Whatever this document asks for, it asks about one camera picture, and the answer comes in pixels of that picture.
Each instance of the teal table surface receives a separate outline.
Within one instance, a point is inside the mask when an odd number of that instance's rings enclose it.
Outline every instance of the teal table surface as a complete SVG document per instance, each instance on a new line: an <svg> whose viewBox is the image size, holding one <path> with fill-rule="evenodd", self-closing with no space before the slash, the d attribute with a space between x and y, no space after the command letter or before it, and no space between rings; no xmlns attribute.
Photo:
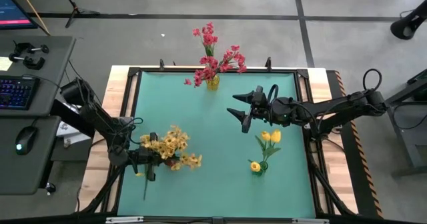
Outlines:
<svg viewBox="0 0 427 224"><path fill-rule="evenodd" d="M136 177L127 167L118 215L314 218L302 128L270 127L252 120L245 134L240 122L226 111L230 107L248 112L250 106L232 95L249 93L257 85L268 94L278 84L279 97L296 98L294 76L226 73L220 75L217 91L208 91L205 83L198 88L184 85L184 79L191 77L192 73L143 72L135 116L144 122L132 137L138 140L150 132L163 137L170 125L178 125L191 137L186 152L203 155L201 167L179 171L156 167L156 180L148 183L145 200L144 177ZM282 132L276 145L282 150L269 158L265 174L253 175L248 159L262 160L254 135L274 129Z"/></svg>

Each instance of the speaker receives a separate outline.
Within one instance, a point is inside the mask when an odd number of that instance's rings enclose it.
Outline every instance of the speaker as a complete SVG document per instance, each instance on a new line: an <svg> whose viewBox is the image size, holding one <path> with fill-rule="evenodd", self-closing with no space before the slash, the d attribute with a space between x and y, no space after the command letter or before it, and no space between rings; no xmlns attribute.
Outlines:
<svg viewBox="0 0 427 224"><path fill-rule="evenodd" d="M427 18L427 0L415 8L409 15L399 21L393 22L390 30L393 35L403 40L413 38L415 31Z"/></svg>

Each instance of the gray floor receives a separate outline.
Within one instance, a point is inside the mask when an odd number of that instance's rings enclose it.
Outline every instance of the gray floor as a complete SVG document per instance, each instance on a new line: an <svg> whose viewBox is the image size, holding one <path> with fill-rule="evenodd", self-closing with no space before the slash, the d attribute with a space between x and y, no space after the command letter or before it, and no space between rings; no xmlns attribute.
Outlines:
<svg viewBox="0 0 427 224"><path fill-rule="evenodd" d="M66 0L31 0L40 12L70 11ZM297 15L295 0L74 0L102 13ZM305 15L342 17L398 17L423 0L302 0ZM19 0L29 10L23 0ZM103 98L112 65L197 64L203 49L191 30L207 22L195 19L77 19L65 29L66 19L44 19L53 35L77 38L71 61ZM240 45L250 66L264 65L271 56L276 67L307 67L299 21L212 20L220 37L219 49ZM388 22L308 21L308 37L316 67L342 74L347 92L362 89L365 70L381 70L383 96L403 88L408 78L426 68L427 24L413 40L390 33ZM4 31L2 35L43 35L40 30ZM374 84L372 77L369 83ZM387 219L427 222L427 175L393 179L392 171L405 168L387 116L356 120L380 204ZM16 212L25 197L0 197L0 218L70 213L84 166L56 168L62 180L55 196L27 197L29 204Z"/></svg>

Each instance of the keyboard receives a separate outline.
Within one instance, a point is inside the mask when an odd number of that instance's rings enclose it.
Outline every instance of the keyboard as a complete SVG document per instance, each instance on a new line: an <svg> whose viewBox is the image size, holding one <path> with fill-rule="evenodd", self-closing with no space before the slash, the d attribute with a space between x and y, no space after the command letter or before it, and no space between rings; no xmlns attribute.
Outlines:
<svg viewBox="0 0 427 224"><path fill-rule="evenodd" d="M0 109L28 110L39 82L36 77L0 76Z"/></svg>

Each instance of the monitor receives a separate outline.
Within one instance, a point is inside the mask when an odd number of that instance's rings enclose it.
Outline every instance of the monitor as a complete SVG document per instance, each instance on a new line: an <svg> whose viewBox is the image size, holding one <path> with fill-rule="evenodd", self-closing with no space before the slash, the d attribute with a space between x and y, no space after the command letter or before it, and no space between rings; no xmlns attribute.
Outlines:
<svg viewBox="0 0 427 224"><path fill-rule="evenodd" d="M32 28L36 23L15 0L0 0L0 30Z"/></svg>

